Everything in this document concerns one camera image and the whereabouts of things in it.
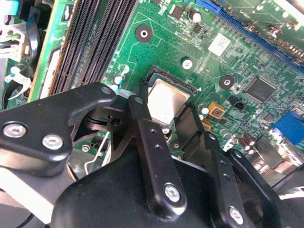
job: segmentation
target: black chip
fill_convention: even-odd
[[[212,120],[213,122],[215,122],[215,123],[217,123],[218,121],[219,121],[219,119],[217,119],[217,118],[213,118],[213,120]]]
[[[275,87],[265,82],[263,79],[256,78],[247,89],[246,93],[258,102],[265,102],[276,90]]]
[[[211,116],[211,115],[207,115],[206,118],[209,119],[209,120],[213,120],[213,116]]]
[[[272,115],[270,113],[266,113],[263,117],[263,120],[270,122],[272,120]]]
[[[201,31],[201,29],[202,29],[202,26],[196,25],[193,31],[194,31],[196,34],[199,34],[200,31]]]
[[[227,123],[227,120],[221,119],[218,123],[220,125],[225,125]]]
[[[176,19],[180,19],[183,13],[184,13],[184,9],[176,6],[172,12],[172,16],[175,17]]]

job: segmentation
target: green circuit board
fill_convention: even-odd
[[[183,10],[180,18],[173,15],[176,7]],[[200,23],[189,20],[188,14],[192,9],[202,14]],[[149,42],[142,43],[135,35],[141,25],[152,29],[153,36]],[[190,69],[182,67],[184,58],[193,63]],[[156,66],[198,90],[193,100],[196,107],[201,103],[208,106],[211,102],[224,107],[226,113],[222,119],[226,122],[207,120],[212,126],[210,131],[224,147],[227,141],[220,131],[228,129],[234,136],[229,143],[243,152],[237,143],[243,133],[250,133],[255,138],[266,135],[272,140],[269,136],[272,125],[292,108],[304,107],[303,75],[194,1],[140,1],[103,83],[113,85],[114,78],[123,73],[126,66],[129,70],[124,75],[122,89],[132,90],[139,79],[145,78]],[[227,75],[233,76],[234,85],[230,89],[222,89],[220,79]],[[269,98],[262,102],[248,95],[256,78],[270,85],[264,90],[273,88]],[[229,102],[232,95],[246,105],[243,111]]]
[[[303,12],[287,0],[217,0],[233,18],[304,65]]]
[[[48,96],[77,0],[55,0],[28,101]]]

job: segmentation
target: cable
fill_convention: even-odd
[[[18,41],[14,41],[14,40],[7,40],[4,42],[0,41],[0,48],[10,47],[11,45],[18,44],[18,43],[19,43]]]
[[[105,143],[106,139],[107,139],[108,136],[109,136],[109,133],[110,133],[110,132],[107,132],[107,133],[105,134],[105,137],[104,137],[103,141],[101,142],[101,144],[100,144],[100,146],[99,146],[99,148],[98,148],[98,150],[97,150],[97,153],[96,153],[94,159],[85,163],[85,173],[86,173],[86,175],[89,174],[89,172],[88,172],[88,170],[87,170],[87,165],[90,164],[90,163],[93,163],[93,162],[95,162],[95,161],[97,160],[97,158],[98,158],[98,156],[99,156],[99,154],[100,154],[100,151],[102,150],[102,148],[103,148],[103,146],[104,146],[104,143]]]
[[[28,218],[26,220],[24,220],[24,222],[22,222],[19,226],[17,226],[16,228],[22,228],[25,227],[32,219],[34,218],[34,215],[31,213]]]
[[[30,56],[29,56],[28,65],[25,68],[23,68],[20,71],[20,73],[25,77],[32,77],[36,71],[39,54],[41,51],[40,34],[34,17],[31,17],[26,22],[25,29],[29,40]],[[7,109],[9,103],[8,99],[11,97],[13,92],[18,88],[18,86],[20,86],[20,84],[15,82],[14,80],[11,80],[10,83],[6,86],[1,102],[1,106],[3,110]]]

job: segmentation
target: screw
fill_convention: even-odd
[[[239,225],[242,225],[244,223],[241,213],[235,207],[230,206],[229,213],[233,220],[236,221],[236,223],[238,223]]]
[[[135,97],[135,101],[136,101],[137,103],[140,103],[141,105],[143,104],[143,100],[140,99],[139,97]]]
[[[11,123],[3,128],[3,133],[9,138],[20,138],[24,136],[26,132],[26,127],[19,123]]]
[[[170,129],[168,127],[163,127],[161,130],[163,134],[169,134],[170,132]]]
[[[43,137],[42,144],[50,150],[58,150],[62,147],[63,141],[56,134],[48,134]]]
[[[82,147],[81,147],[81,150],[82,150],[83,152],[89,152],[90,149],[91,149],[91,147],[88,146],[88,145],[82,145]]]
[[[210,139],[216,140],[216,137],[214,136],[214,134],[209,133],[209,137],[210,137]]]
[[[171,184],[165,186],[165,194],[172,202],[177,202],[181,198],[180,192]]]
[[[111,90],[110,89],[108,89],[107,87],[103,87],[102,89],[101,89],[101,91],[102,92],[104,92],[105,94],[111,94]]]

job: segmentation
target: sticker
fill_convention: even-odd
[[[227,37],[218,33],[212,44],[209,46],[208,50],[220,57],[230,43],[231,41]]]

